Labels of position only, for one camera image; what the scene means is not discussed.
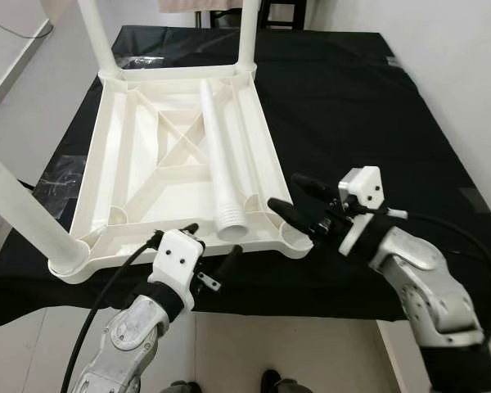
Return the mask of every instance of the white wall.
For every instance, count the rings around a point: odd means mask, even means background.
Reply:
[[[491,0],[316,0],[310,29],[381,33],[491,209]]]
[[[23,35],[36,35],[47,17],[39,0],[0,0],[0,23]],[[0,29],[0,82],[29,44]]]
[[[55,24],[73,0],[40,0],[42,8],[51,23]]]

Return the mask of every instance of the cable connector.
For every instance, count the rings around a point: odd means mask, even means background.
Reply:
[[[155,231],[155,234],[146,242],[147,248],[158,250],[162,237],[164,237],[164,231]]]

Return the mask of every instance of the black cloth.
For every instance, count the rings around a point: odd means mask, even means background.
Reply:
[[[238,37],[236,30],[125,26],[114,52],[163,56],[164,66],[232,64]],[[335,186],[353,167],[378,165],[390,206],[454,222],[491,250],[491,214],[475,212],[466,197],[475,185],[379,34],[259,31],[256,61],[256,88],[287,182],[299,171]],[[88,154],[101,89],[95,80],[47,171],[64,155]],[[322,217],[323,206],[289,187],[297,206]],[[66,228],[74,207],[70,201],[61,216]],[[470,292],[479,317],[491,312],[491,277],[473,246],[429,224],[400,226],[446,253],[452,274]],[[196,298],[197,310],[403,318],[391,286],[332,246],[315,248],[302,260],[275,251],[245,254],[235,269],[220,295],[202,292]],[[150,265],[133,266],[108,295],[109,305],[121,307],[150,271]],[[0,325],[46,306],[89,307],[112,272],[105,269],[84,283],[65,284],[49,273],[46,259],[12,231],[0,252]]]
[[[489,346],[420,348],[434,391],[483,393],[491,391]]]

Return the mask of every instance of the chair leg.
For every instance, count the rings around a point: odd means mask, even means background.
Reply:
[[[202,27],[202,11],[195,12],[195,27],[197,29]]]
[[[296,0],[293,11],[293,30],[303,30],[307,0]]]
[[[209,11],[209,26],[211,26],[211,29],[214,29],[216,27],[215,11]]]
[[[271,11],[271,1],[262,0],[262,5],[260,6],[260,17],[259,17],[260,29],[265,29],[268,27],[268,19],[269,19],[270,11]]]

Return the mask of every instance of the chair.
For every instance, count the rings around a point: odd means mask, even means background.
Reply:
[[[282,22],[279,20],[269,20],[269,12],[273,4],[290,4],[293,5],[293,21]],[[259,27],[260,29],[266,29],[269,26],[287,26],[293,30],[303,30],[305,22],[305,8],[307,6],[307,0],[262,0],[262,6],[260,7],[259,15]]]
[[[241,14],[241,8],[231,8],[230,10],[225,11],[211,11],[209,13],[211,29],[229,29],[240,27]]]

